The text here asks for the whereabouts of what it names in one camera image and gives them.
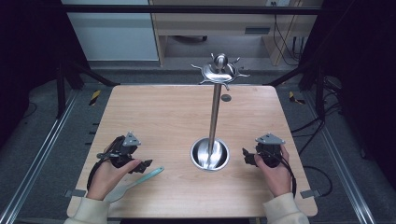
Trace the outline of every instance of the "hand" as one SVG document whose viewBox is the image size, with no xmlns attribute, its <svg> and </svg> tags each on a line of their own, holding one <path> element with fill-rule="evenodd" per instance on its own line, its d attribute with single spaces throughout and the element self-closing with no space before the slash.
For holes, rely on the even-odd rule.
<svg viewBox="0 0 396 224">
<path fill-rule="evenodd" d="M 102 201 L 120 180 L 140 162 L 141 160 L 133 160 L 120 168 L 116 168 L 111 164 L 111 161 L 104 161 L 96 170 L 86 197 Z"/>
<path fill-rule="evenodd" d="M 280 145 L 280 148 L 283 158 L 289 162 L 289 152 L 283 145 Z M 291 176 L 285 165 L 280 163 L 277 167 L 271 168 L 267 166 L 262 160 L 262 157 L 257 154 L 254 155 L 254 161 L 262 170 L 268 188 L 271 190 L 274 197 L 291 192 Z"/>
</svg>

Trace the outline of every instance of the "stainless steel rod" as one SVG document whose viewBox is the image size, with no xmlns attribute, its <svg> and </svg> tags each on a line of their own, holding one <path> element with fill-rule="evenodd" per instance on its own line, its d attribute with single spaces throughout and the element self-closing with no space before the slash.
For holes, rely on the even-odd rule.
<svg viewBox="0 0 396 224">
<path fill-rule="evenodd" d="M 216 126 L 218 123 L 220 95 L 221 95 L 221 84 L 215 83 L 215 89 L 213 91 L 212 116 L 210 119 L 209 143 L 207 147 L 209 160 L 210 160 L 210 155 L 212 155 L 213 152 L 213 145 L 215 144 L 215 134 L 216 134 Z"/>
</svg>

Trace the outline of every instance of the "white sleeve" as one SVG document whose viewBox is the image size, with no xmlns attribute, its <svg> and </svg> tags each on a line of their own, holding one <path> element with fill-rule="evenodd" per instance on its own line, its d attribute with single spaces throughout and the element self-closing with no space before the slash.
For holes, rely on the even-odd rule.
<svg viewBox="0 0 396 224">
<path fill-rule="evenodd" d="M 107 224 L 110 203 L 81 198 L 78 210 L 64 224 Z"/>
<path fill-rule="evenodd" d="M 263 206 L 268 224 L 309 223 L 308 217 L 298 209 L 292 193 L 280 195 Z"/>
</svg>

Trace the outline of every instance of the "wooden tabletop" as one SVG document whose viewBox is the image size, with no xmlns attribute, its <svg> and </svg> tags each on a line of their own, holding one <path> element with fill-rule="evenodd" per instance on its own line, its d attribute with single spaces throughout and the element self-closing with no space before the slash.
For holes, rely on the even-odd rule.
<svg viewBox="0 0 396 224">
<path fill-rule="evenodd" d="M 133 156 L 153 160 L 145 174 L 160 166 L 164 171 L 111 204 L 109 217 L 264 217 L 262 203 L 273 196 L 260 170 L 245 164 L 242 147 L 255 152 L 255 138 L 272 133 L 286 141 L 297 179 L 297 205 L 314 216 L 318 211 L 314 199 L 302 199 L 299 193 L 310 187 L 273 87 L 230 85 L 229 91 L 222 87 L 221 93 L 232 100 L 220 101 L 216 137 L 230 149 L 230 160 L 216 172 L 193 165 L 192 144 L 209 136 L 213 90 L 213 85 L 115 87 L 76 189 L 86 189 L 96 154 L 132 131 L 142 143 Z M 133 173 L 121 182 L 142 175 Z M 79 202 L 79 197 L 72 198 L 69 216 Z"/>
</svg>

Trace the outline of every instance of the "circular metal base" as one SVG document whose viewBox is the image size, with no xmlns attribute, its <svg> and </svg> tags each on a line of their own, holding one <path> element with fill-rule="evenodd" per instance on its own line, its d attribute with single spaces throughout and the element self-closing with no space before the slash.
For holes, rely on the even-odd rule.
<svg viewBox="0 0 396 224">
<path fill-rule="evenodd" d="M 192 145 L 192 163 L 205 171 L 218 171 L 224 168 L 230 159 L 230 151 L 225 143 L 222 140 L 216 138 L 210 158 L 208 153 L 208 145 L 209 138 L 201 138 Z"/>
</svg>

